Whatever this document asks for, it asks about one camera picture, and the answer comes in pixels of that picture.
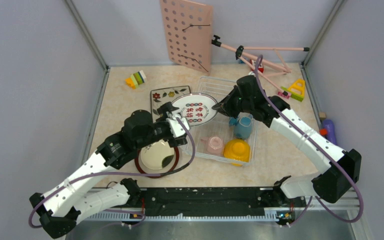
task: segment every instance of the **plate with chinese text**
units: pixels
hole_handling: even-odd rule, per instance
[[[217,104],[216,99],[204,93],[185,94],[175,99],[172,104],[179,108],[176,113],[185,117],[191,127],[206,124],[217,114],[217,111],[211,108]]]

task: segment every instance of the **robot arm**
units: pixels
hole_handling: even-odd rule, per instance
[[[305,134],[300,134],[266,101],[253,75],[247,75],[237,80],[234,89],[212,108],[219,113],[237,118],[240,112],[250,113],[267,127],[289,139],[316,166],[318,172],[301,177],[289,177],[282,182],[280,188],[287,198],[299,196],[319,196],[329,203],[335,203],[351,185],[344,175],[332,166],[316,147],[308,141],[311,137],[318,145],[345,169],[348,175],[358,181],[360,174],[361,155],[352,149],[344,149],[332,144],[317,131],[309,127],[292,110],[285,101],[278,96],[269,97],[272,103]]]
[[[132,205],[136,204],[139,200],[140,189],[131,178],[90,195],[87,195],[87,192],[105,176],[88,177],[73,184],[70,184],[70,181],[90,174],[115,172],[136,158],[138,150],[159,140],[167,141],[170,147],[186,144],[186,133],[177,118],[189,130],[188,121],[178,113],[172,114],[177,109],[172,106],[171,102],[164,104],[157,110],[162,117],[155,123],[148,111],[133,112],[124,121],[121,131],[107,137],[73,174],[55,188],[43,194],[33,194],[29,200],[35,207],[55,190],[65,187],[36,211],[44,230],[52,238],[59,238],[90,215],[113,206],[125,205],[128,202]]]

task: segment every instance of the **yellow bowl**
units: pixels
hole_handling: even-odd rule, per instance
[[[246,141],[242,139],[233,139],[224,146],[223,155],[228,159],[248,163],[250,161],[251,148]],[[242,166],[242,164],[237,163],[232,163],[232,165]]]

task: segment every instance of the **blue cup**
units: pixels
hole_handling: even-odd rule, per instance
[[[229,120],[229,126],[234,126],[233,135],[237,139],[246,140],[253,132],[253,116],[242,116],[238,119],[233,117]]]

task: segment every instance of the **plastic crate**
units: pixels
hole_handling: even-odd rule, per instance
[[[215,98],[217,102],[221,101],[223,98],[229,94],[233,87],[236,85],[236,81],[202,76],[199,78],[197,93],[208,94]],[[247,116],[247,113],[241,113],[239,116]],[[224,144],[229,142],[232,139],[235,139],[233,135],[233,128],[229,127],[229,117],[222,114],[217,114],[211,121],[199,126],[193,126],[190,128],[190,133],[192,134],[193,140],[195,141],[195,156],[217,160],[219,162],[231,163],[240,166],[246,166],[253,162],[255,155],[255,146],[257,141],[257,129],[258,121],[252,119],[252,133],[251,136],[245,140],[250,146],[251,156],[249,162],[238,161],[230,158],[226,158],[222,155],[213,155],[207,152],[206,143],[201,141],[201,138],[208,138],[212,136],[218,136],[223,139]],[[192,154],[192,144],[188,144],[181,147],[181,149],[186,153]]]

